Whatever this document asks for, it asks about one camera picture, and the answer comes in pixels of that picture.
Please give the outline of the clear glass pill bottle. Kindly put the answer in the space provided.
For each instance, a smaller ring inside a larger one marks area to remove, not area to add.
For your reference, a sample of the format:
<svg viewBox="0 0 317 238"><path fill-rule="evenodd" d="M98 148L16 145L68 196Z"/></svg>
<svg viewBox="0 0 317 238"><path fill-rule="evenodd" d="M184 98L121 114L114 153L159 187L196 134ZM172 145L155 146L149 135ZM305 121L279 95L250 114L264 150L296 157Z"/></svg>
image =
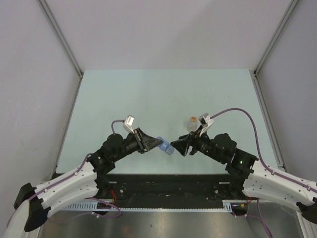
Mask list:
<svg viewBox="0 0 317 238"><path fill-rule="evenodd" d="M198 128L198 118L190 117L187 123L187 130L189 132L196 131Z"/></svg>

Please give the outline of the blue plastic pill organizer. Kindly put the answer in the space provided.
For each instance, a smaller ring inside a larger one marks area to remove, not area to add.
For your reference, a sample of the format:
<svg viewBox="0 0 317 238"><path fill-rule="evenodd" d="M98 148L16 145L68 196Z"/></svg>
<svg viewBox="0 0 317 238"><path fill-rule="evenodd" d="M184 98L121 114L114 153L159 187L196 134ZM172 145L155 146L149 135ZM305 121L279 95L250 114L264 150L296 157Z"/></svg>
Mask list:
<svg viewBox="0 0 317 238"><path fill-rule="evenodd" d="M168 155L172 155L174 153L174 148L170 145L170 143L164 140L162 137L157 137L157 139L162 141L162 144L158 145L158 148L165 152Z"/></svg>

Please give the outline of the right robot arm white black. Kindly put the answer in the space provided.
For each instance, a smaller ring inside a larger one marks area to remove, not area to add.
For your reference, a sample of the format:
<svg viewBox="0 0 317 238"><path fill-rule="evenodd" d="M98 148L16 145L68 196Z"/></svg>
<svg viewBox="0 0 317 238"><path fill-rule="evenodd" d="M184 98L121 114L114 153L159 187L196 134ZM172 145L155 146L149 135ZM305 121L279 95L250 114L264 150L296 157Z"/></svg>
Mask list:
<svg viewBox="0 0 317 238"><path fill-rule="evenodd" d="M317 222L317 183L296 177L271 166L237 148L227 133L210 139L206 133L189 133L171 143L182 156L200 152L224 164L230 174L229 195L243 195L278 203L297 212L309 222Z"/></svg>

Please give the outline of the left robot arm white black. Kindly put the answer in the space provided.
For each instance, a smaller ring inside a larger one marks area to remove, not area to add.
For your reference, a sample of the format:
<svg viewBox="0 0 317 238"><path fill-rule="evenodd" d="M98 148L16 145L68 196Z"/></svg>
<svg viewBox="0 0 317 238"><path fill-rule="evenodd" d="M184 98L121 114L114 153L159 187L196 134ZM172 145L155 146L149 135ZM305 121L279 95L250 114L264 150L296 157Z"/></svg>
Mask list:
<svg viewBox="0 0 317 238"><path fill-rule="evenodd" d="M115 168L115 162L138 152L147 153L163 141L145 134L140 128L123 138L118 133L111 134L94 153L86 155L83 162L50 181L32 186L21 186L13 204L6 235L19 237L22 232L30 232L43 225L50 216L83 199L104 198L109 194L107 173Z"/></svg>

